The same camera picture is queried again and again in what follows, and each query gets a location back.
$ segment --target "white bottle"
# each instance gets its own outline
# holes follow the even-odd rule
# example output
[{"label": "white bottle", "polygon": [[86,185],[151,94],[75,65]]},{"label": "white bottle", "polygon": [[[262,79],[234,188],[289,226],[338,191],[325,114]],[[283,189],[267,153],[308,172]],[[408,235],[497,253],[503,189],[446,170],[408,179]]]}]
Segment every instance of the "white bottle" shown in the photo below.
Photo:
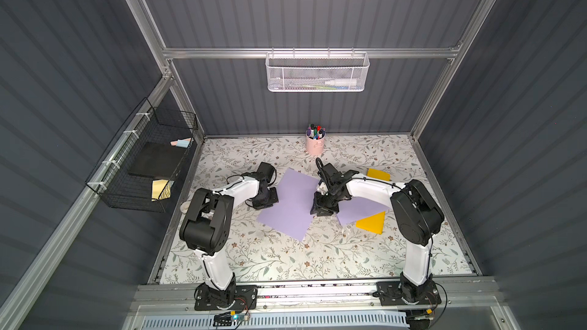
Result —
[{"label": "white bottle", "polygon": [[352,88],[352,87],[357,86],[357,80],[356,79],[333,79],[331,81],[324,82],[324,85]]}]

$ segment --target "black notebook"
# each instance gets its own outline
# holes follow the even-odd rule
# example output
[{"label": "black notebook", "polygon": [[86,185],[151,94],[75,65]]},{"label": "black notebook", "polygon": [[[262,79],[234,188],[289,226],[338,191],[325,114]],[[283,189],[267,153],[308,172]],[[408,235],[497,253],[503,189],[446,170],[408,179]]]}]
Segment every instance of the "black notebook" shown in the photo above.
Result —
[{"label": "black notebook", "polygon": [[148,142],[138,153],[128,174],[169,180],[186,151],[186,148]]}]

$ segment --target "white wire basket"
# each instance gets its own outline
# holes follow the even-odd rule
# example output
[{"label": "white wire basket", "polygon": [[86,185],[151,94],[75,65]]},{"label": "white wire basket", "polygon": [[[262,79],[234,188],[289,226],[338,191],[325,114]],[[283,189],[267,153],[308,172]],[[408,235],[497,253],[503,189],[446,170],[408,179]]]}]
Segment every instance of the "white wire basket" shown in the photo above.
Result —
[{"label": "white wire basket", "polygon": [[267,88],[271,92],[361,92],[367,53],[283,51],[267,53]]}]

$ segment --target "vent grille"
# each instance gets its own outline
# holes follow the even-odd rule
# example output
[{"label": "vent grille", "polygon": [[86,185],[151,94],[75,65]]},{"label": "vent grille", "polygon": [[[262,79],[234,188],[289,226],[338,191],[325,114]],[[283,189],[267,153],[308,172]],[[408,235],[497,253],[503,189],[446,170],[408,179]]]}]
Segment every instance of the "vent grille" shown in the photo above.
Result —
[{"label": "vent grille", "polygon": [[[212,330],[216,329],[214,315],[146,316],[143,329],[155,330]],[[232,326],[218,326],[218,329],[234,329]],[[291,313],[252,313],[249,321],[239,329],[267,328],[319,328],[322,326],[388,326],[408,328],[406,314],[397,311],[330,311],[330,312],[291,312]]]}]

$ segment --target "floral table surface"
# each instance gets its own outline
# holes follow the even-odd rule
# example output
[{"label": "floral table surface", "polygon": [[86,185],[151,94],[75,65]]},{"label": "floral table surface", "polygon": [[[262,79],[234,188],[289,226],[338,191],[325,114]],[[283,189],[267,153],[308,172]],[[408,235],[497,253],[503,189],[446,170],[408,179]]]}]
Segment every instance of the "floral table surface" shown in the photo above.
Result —
[{"label": "floral table surface", "polygon": [[[328,136],[321,158],[340,171],[355,169],[366,174],[374,168],[389,173],[396,182],[416,178],[431,192],[406,135]],[[255,171],[260,162],[276,168],[277,183],[288,168],[318,177],[315,158],[305,152],[303,136],[208,139],[190,198],[200,187],[224,186],[233,174]],[[239,282],[396,277],[404,266],[406,240],[398,231],[393,212],[386,213],[383,234],[354,224],[341,226],[336,216],[314,217],[303,242],[260,224],[259,214],[245,204],[232,213],[225,248]],[[471,273],[446,221],[434,238],[432,255],[435,275]],[[193,252],[175,235],[160,282],[202,282],[202,273]]]}]

